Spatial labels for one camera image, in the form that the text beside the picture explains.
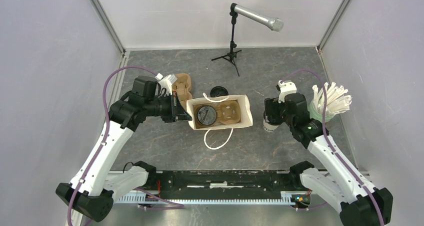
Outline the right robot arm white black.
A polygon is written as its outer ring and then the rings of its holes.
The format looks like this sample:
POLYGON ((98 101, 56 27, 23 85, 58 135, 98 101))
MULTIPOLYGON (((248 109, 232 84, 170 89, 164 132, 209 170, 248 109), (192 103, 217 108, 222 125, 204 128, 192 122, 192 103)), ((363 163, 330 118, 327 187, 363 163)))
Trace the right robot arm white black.
POLYGON ((318 194, 338 214, 343 225, 386 225, 391 221, 393 195, 387 188, 378 189, 364 177, 337 147, 323 124, 310 117, 306 98, 288 94, 284 101, 266 98, 263 126, 285 123, 293 138, 313 154, 327 169, 319 172, 310 162, 292 167, 289 184, 295 190, 304 187, 318 194))

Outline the brown paper bag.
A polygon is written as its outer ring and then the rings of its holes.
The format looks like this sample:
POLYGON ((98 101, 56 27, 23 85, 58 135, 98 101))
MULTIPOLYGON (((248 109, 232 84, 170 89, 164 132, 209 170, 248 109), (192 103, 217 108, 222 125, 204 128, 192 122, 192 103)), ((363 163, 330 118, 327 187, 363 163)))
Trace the brown paper bag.
POLYGON ((247 95, 226 95, 208 97, 205 93, 201 98, 189 99, 186 110, 192 117, 188 122, 193 130, 204 130, 204 145, 210 150, 224 147, 230 140, 233 131, 248 128, 253 125, 251 106, 247 95), (230 134, 220 146, 211 147, 207 143, 207 135, 214 130, 229 129, 230 134))

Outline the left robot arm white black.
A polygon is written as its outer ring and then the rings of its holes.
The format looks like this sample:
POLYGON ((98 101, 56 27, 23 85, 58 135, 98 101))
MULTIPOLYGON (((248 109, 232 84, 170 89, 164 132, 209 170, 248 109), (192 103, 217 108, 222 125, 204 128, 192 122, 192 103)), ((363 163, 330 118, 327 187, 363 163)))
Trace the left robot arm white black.
POLYGON ((56 188, 56 195, 66 205, 100 222, 128 192, 141 186, 147 190, 156 186, 156 168, 142 161, 113 179, 108 180, 107 176, 124 144, 147 117, 160 117, 165 123, 191 120, 172 89, 176 81, 174 74, 139 76, 132 89, 110 106, 87 160, 69 183, 60 183, 56 188))

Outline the white paper cup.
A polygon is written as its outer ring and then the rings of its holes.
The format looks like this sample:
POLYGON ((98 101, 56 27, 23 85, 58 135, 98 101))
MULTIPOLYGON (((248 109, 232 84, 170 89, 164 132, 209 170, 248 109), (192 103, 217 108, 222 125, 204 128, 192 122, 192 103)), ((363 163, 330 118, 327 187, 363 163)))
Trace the white paper cup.
POLYGON ((262 125, 263 125, 264 130, 267 131, 267 132, 273 132, 279 127, 278 124, 276 124, 276 125, 271 124, 271 123, 267 122, 265 119, 263 120, 262 125))

